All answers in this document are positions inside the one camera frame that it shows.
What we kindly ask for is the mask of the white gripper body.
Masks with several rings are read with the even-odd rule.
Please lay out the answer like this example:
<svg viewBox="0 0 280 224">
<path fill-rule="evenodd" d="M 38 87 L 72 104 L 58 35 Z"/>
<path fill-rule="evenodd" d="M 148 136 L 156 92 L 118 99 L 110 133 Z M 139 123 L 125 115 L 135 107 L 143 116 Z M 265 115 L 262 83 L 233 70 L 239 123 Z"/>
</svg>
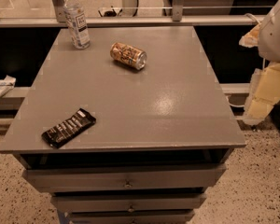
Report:
<svg viewBox="0 0 280 224">
<path fill-rule="evenodd" d="M 261 23 L 258 50 L 260 57 L 280 63 L 280 0 Z"/>
</svg>

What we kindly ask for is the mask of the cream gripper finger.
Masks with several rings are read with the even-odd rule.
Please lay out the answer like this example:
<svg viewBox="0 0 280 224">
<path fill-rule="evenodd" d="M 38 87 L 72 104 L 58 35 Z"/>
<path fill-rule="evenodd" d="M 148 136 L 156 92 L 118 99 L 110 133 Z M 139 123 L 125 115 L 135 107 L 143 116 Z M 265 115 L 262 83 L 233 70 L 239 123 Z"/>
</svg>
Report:
<svg viewBox="0 0 280 224">
<path fill-rule="evenodd" d="M 249 95 L 245 100 L 243 122 L 258 125 L 280 101 L 280 63 L 270 62 L 252 75 Z"/>
<path fill-rule="evenodd" d="M 256 47 L 259 44 L 259 28 L 260 25 L 258 24 L 243 35 L 239 40 L 239 45 L 247 48 Z"/>
</svg>

